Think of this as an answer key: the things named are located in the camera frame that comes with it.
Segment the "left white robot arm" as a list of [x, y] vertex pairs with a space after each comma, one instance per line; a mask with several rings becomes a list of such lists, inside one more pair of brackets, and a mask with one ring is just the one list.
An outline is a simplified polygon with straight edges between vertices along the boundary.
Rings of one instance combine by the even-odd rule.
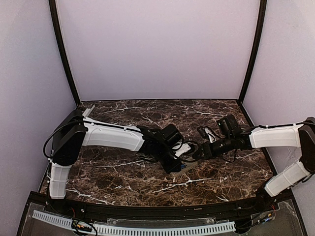
[[49, 196], [55, 200], [65, 198], [68, 175], [81, 147], [122, 148], [149, 155], [169, 174], [181, 171], [182, 162], [176, 151], [183, 140], [173, 124], [164, 129], [121, 126], [93, 120], [83, 116], [80, 110], [73, 110], [45, 141], [45, 144], [52, 142], [51, 153], [45, 154], [51, 162]]

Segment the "grey remote control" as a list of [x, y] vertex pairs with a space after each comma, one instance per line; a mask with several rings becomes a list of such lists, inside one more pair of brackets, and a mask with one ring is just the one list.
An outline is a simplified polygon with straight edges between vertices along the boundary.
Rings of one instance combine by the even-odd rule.
[[182, 164], [186, 165], [186, 168], [181, 169], [179, 172], [171, 172], [170, 175], [172, 177], [178, 177], [186, 172], [188, 172], [189, 170], [195, 168], [196, 166], [198, 166], [198, 162], [183, 162]]

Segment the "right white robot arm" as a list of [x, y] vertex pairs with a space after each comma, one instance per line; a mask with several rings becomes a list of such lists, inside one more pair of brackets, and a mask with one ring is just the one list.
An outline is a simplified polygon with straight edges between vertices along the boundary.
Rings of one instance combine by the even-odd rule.
[[284, 190], [305, 182], [315, 174], [315, 119], [293, 124], [254, 126], [243, 130], [233, 115], [217, 121], [223, 138], [208, 140], [193, 154], [195, 160], [208, 160], [232, 150], [267, 147], [296, 147], [301, 157], [281, 173], [263, 183], [256, 191], [255, 209], [263, 210]]

